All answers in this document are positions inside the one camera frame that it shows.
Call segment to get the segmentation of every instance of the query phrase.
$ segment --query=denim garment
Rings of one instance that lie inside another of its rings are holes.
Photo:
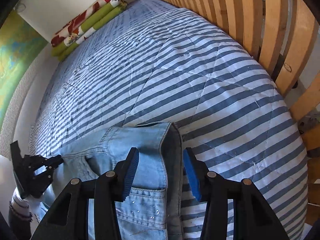
[[[64,163],[41,200],[50,206],[72,178],[96,179],[139,149],[139,164],[130,195],[116,202],[122,239],[182,240],[180,204],[182,146],[172,123],[111,127],[91,133],[61,148]],[[94,239],[93,202],[89,202],[89,238]]]

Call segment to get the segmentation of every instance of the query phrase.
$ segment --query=red and white rolled fabric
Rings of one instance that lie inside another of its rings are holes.
[[[96,0],[87,10],[73,18],[63,28],[54,34],[51,40],[52,47],[59,45],[66,37],[68,37],[76,28],[78,28],[86,19],[98,11],[102,6],[111,0]]]

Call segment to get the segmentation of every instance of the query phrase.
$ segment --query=mattress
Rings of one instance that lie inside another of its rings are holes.
[[[58,66],[29,148],[50,156],[102,128],[157,121],[175,122],[184,147],[209,170],[250,178],[290,239],[300,238],[306,150],[276,85],[221,29],[160,0],[130,4]],[[198,239],[206,203],[183,180],[184,238]],[[232,239],[232,200],[227,235]]]

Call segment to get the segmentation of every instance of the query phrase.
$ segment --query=bed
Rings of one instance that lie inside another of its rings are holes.
[[[161,0],[131,3],[60,63],[29,150],[50,156],[102,128],[157,121],[175,122],[184,147],[210,170],[252,179],[290,239],[300,238],[307,152],[276,84],[223,30]],[[185,239],[200,237],[205,207],[184,176]],[[232,239],[232,201],[227,234]]]

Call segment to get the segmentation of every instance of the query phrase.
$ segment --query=blue patterned sheet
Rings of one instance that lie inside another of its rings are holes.
[[[187,9],[137,0],[75,50],[47,88],[31,154],[49,156],[111,126],[173,121],[197,159],[223,177],[250,178],[300,238],[306,150],[267,72],[222,30]],[[200,237],[206,203],[184,176],[184,238]],[[228,239],[233,203],[228,203]]]

